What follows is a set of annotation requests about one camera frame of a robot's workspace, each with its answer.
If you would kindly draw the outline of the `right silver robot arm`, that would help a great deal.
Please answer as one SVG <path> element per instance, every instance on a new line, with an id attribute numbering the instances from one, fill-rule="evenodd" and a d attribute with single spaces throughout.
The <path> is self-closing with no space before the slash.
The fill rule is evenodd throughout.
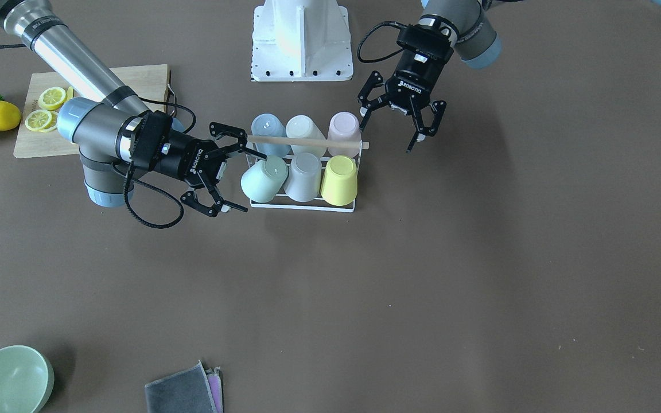
<path id="1" fill-rule="evenodd" d="M 250 149 L 246 131 L 213 122 L 209 139 L 192 138 L 170 115 L 152 111 L 53 14 L 48 1 L 0 1 L 0 27 L 39 55 L 78 96 L 59 110 L 61 136 L 79 147 L 84 184 L 97 205 L 128 207 L 134 186 L 147 172 L 183 181 L 173 201 L 179 215 L 190 207 L 209 217 L 247 208 L 218 191 L 228 158 Z"/>

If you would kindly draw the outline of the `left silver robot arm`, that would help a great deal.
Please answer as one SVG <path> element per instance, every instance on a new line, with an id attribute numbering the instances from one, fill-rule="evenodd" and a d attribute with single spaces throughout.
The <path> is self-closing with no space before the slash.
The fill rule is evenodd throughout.
<path id="1" fill-rule="evenodd" d="M 419 21 L 403 24 L 383 21 L 369 34 L 383 27 L 397 30 L 399 56 L 393 74 L 384 79 L 373 71 L 357 95 L 360 104 L 359 129 L 364 131 L 372 113 L 390 107 L 411 116 L 414 133 L 407 151 L 439 131 L 446 101 L 433 101 L 434 87 L 454 54 L 468 67 L 482 69 L 494 63 L 503 42 L 486 15 L 493 1 L 423 1 Z"/>

